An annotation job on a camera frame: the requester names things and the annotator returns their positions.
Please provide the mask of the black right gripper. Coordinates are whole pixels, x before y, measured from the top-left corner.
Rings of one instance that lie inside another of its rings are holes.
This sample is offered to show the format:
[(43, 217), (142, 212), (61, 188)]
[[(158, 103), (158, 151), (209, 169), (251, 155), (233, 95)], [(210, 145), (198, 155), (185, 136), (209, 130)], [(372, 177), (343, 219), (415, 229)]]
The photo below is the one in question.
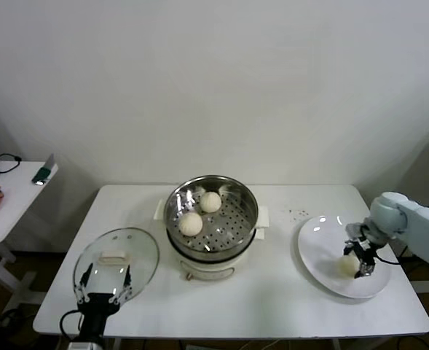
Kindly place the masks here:
[(363, 278), (368, 277), (374, 272), (374, 259), (377, 256), (377, 251), (382, 248), (382, 245), (376, 244), (365, 239), (351, 238), (348, 241), (345, 241), (345, 247), (343, 250), (343, 255), (348, 256), (351, 252), (359, 260), (359, 268), (356, 271), (354, 278)]

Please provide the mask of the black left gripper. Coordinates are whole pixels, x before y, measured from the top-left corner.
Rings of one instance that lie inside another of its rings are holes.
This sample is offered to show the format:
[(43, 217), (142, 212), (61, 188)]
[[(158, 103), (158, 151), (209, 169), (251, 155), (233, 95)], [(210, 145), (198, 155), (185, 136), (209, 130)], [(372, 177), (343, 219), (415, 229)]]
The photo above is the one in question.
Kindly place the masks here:
[(124, 305), (133, 296), (132, 276), (130, 265), (120, 268), (117, 285), (111, 293), (91, 292), (89, 300), (85, 301), (85, 292), (89, 281), (93, 263), (81, 273), (79, 281), (74, 285), (74, 293), (79, 312), (83, 315), (82, 325), (79, 331), (80, 338), (102, 338), (107, 319), (120, 310), (120, 305)]

